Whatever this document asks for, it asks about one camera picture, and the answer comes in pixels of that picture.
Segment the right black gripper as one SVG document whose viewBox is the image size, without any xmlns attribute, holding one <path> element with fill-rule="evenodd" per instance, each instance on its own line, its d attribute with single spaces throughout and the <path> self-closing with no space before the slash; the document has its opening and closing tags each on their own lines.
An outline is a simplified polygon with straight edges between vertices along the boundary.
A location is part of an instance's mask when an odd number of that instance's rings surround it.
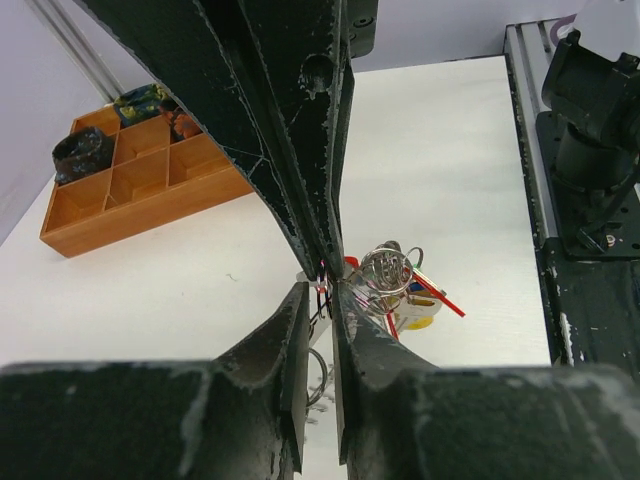
<svg viewBox="0 0 640 480">
<path fill-rule="evenodd" d="M 303 271 L 344 271 L 339 190 L 354 90 L 352 58 L 374 48 L 378 0 L 243 1 L 264 101 L 268 165 L 251 180 Z"/>
</svg>

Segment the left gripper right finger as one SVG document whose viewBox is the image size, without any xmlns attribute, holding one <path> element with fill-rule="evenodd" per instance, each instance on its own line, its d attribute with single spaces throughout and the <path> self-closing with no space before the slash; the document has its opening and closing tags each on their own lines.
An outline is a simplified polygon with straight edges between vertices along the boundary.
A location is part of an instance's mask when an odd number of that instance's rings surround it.
<svg viewBox="0 0 640 480">
<path fill-rule="evenodd" d="M 440 369 L 332 296 L 352 479 L 635 479 L 639 388 L 607 366 Z"/>
</svg>

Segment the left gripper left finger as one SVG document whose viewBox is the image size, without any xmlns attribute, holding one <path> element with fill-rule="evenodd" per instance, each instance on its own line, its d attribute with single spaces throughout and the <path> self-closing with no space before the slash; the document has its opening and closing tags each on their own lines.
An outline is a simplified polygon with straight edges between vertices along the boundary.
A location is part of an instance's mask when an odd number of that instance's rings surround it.
<svg viewBox="0 0 640 480">
<path fill-rule="evenodd" d="M 213 360 L 1 370 L 5 479 L 290 479 L 302 469 L 309 286 Z"/>
</svg>

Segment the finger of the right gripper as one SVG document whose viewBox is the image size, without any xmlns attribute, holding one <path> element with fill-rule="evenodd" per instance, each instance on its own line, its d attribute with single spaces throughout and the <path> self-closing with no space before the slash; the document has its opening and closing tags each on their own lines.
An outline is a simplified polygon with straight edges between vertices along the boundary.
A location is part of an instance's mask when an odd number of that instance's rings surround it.
<svg viewBox="0 0 640 480">
<path fill-rule="evenodd" d="M 320 260 L 264 137 L 199 1 L 81 1 L 79 7 L 126 49 L 223 151 L 269 208 L 302 270 Z"/>
</svg>

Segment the silver keyring with keys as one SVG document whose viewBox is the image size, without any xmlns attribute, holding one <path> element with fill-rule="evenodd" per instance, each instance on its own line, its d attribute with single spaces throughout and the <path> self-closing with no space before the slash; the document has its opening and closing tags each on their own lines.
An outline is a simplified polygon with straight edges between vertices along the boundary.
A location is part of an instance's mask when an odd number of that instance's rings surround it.
<svg viewBox="0 0 640 480">
<path fill-rule="evenodd" d="M 428 327 L 444 307 L 463 318 L 465 312 L 422 270 L 424 250 L 415 246 L 404 251 L 395 240 L 388 240 L 358 258 L 359 268 L 346 281 L 366 318 L 398 340 L 405 331 Z M 333 368 L 314 348 L 330 326 L 331 289 L 326 278 L 312 283 L 316 290 L 316 311 L 310 317 L 309 356 L 320 368 L 319 384 L 307 389 L 307 409 L 320 410 L 327 396 Z"/>
</svg>

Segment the green yellow round part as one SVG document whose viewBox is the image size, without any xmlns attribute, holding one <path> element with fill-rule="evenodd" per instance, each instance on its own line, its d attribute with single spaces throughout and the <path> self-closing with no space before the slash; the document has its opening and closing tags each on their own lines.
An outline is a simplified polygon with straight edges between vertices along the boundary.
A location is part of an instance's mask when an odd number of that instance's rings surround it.
<svg viewBox="0 0 640 480">
<path fill-rule="evenodd" d="M 173 98 L 157 83 L 147 84 L 116 98 L 112 104 L 124 127 L 130 127 L 177 108 Z"/>
</svg>

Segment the orange compartment tray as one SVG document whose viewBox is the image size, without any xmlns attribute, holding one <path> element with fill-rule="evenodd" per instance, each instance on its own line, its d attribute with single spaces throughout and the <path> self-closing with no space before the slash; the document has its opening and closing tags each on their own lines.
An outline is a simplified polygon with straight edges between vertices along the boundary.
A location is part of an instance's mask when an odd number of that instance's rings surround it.
<svg viewBox="0 0 640 480">
<path fill-rule="evenodd" d="M 74 120 L 115 140 L 111 166 L 54 186 L 40 239 L 70 258 L 251 193 L 210 137 L 175 142 L 161 115 L 124 127 L 112 106 Z"/>
</svg>

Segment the black round part top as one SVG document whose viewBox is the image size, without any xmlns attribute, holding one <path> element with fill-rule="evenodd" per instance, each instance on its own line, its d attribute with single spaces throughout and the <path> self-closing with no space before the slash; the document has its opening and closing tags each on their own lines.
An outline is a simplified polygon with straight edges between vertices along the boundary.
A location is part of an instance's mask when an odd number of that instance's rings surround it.
<svg viewBox="0 0 640 480">
<path fill-rule="evenodd" d="M 61 140 L 52 151 L 55 182 L 63 186 L 111 166 L 115 140 L 94 126 L 84 127 Z"/>
</svg>

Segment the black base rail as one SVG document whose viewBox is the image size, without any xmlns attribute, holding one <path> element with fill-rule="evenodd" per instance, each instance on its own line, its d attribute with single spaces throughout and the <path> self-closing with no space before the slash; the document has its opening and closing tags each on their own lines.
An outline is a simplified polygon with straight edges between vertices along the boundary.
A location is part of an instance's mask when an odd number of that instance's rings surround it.
<svg viewBox="0 0 640 480">
<path fill-rule="evenodd" d="M 551 362 L 612 365 L 639 380 L 639 262 L 578 262 L 544 235 L 519 87 L 507 68 Z"/>
</svg>

